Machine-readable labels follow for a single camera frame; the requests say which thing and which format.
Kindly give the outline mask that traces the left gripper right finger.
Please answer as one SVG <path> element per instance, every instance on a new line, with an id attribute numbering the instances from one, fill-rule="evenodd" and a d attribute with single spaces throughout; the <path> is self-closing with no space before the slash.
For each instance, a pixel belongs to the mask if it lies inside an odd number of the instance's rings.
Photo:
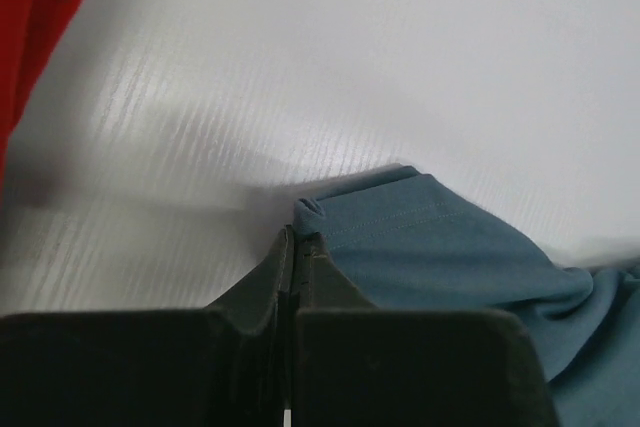
<path id="1" fill-rule="evenodd" d="M 320 235 L 294 267 L 298 426 L 555 426 L 522 323 L 496 311 L 374 306 Z"/>

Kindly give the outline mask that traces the grey-blue t shirt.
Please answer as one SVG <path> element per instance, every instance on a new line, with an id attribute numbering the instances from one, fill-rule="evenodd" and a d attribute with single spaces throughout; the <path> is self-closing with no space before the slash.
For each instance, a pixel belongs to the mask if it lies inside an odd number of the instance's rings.
<path id="1" fill-rule="evenodd" d="M 375 305 L 497 308 L 528 329 L 564 426 L 639 422 L 639 263 L 560 267 L 532 240 L 411 166 L 294 206 Z"/>

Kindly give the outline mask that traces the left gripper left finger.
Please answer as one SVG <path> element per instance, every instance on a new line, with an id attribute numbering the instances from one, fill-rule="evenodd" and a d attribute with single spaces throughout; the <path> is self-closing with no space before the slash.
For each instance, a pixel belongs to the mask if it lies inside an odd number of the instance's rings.
<path id="1" fill-rule="evenodd" d="M 213 303 L 1 320 L 5 426 L 279 426 L 294 236 Z"/>

